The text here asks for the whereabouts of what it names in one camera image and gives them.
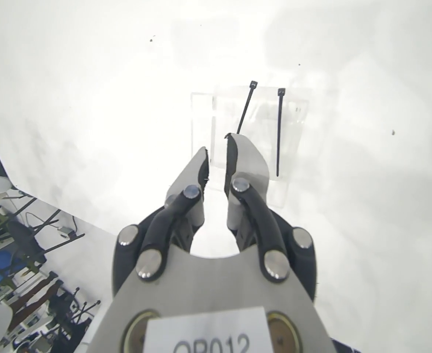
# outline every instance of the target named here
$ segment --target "white table surface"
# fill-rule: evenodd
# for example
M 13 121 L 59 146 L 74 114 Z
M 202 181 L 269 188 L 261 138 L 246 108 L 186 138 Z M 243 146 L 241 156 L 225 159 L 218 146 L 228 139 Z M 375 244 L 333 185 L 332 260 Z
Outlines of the white table surface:
M 11 181 L 112 233 L 189 160 L 190 93 L 253 79 L 313 90 L 280 213 L 314 237 L 328 331 L 432 351 L 432 0 L 0 0 Z M 213 194 L 194 251 L 221 256 Z

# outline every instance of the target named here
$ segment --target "transparent plastic container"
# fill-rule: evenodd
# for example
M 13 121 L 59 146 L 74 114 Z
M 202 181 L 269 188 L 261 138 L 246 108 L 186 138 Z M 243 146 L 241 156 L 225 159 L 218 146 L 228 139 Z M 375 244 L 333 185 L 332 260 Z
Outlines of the transparent plastic container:
M 215 93 L 192 93 L 192 138 L 194 155 L 201 146 L 209 150 L 208 187 L 224 190 L 226 147 L 224 138 L 236 133 L 249 93 L 249 87 L 229 87 Z M 278 133 L 278 88 L 258 86 L 253 92 L 240 133 L 247 136 L 268 164 L 270 184 L 267 203 L 284 207 L 294 160 L 308 112 L 309 91 L 286 89 L 281 115 L 279 176 L 276 176 L 276 139 Z

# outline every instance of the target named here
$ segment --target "black cable tie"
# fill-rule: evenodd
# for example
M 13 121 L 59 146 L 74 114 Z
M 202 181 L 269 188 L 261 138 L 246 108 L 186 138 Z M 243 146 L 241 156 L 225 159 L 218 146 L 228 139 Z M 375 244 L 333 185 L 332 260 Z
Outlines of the black cable tie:
M 278 89 L 278 135 L 276 144 L 276 176 L 279 177 L 279 150 L 281 143 L 281 109 L 283 108 L 283 97 L 285 96 L 286 89 Z
M 244 111 L 242 112 L 242 117 L 240 118 L 239 127 L 237 128 L 237 134 L 240 133 L 240 129 L 242 127 L 242 123 L 244 122 L 245 114 L 247 112 L 248 104 L 250 103 L 250 100 L 251 100 L 251 95 L 253 94 L 253 91 L 256 89 L 257 85 L 258 85 L 258 82 L 256 82 L 256 81 L 250 82 L 250 91 L 248 93 L 248 97 L 247 97 L 246 105 L 244 107 Z

